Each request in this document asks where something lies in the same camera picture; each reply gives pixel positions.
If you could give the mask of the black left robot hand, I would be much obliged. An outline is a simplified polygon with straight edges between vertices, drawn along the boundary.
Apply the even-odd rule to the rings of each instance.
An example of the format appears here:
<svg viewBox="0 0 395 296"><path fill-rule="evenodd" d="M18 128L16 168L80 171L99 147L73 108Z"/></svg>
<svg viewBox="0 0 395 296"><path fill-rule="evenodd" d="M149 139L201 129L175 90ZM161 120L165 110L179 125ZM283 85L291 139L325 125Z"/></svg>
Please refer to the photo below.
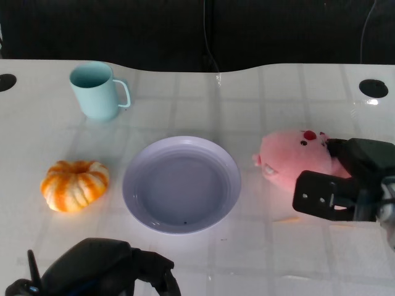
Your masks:
<svg viewBox="0 0 395 296"><path fill-rule="evenodd" d="M137 280L159 295L180 295L174 262L128 242L87 238L57 259L43 274L46 295L134 295Z"/></svg>

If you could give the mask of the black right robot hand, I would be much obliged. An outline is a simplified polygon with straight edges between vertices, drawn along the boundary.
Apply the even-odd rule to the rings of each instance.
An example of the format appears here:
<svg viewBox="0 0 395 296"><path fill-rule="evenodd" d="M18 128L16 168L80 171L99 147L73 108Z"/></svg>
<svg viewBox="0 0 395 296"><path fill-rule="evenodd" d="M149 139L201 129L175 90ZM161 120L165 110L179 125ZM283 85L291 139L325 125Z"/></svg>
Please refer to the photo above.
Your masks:
<svg viewBox="0 0 395 296"><path fill-rule="evenodd" d="M303 171L293 208L330 221L387 220L394 211L394 144L371 139L330 139L330 154L348 178Z"/></svg>

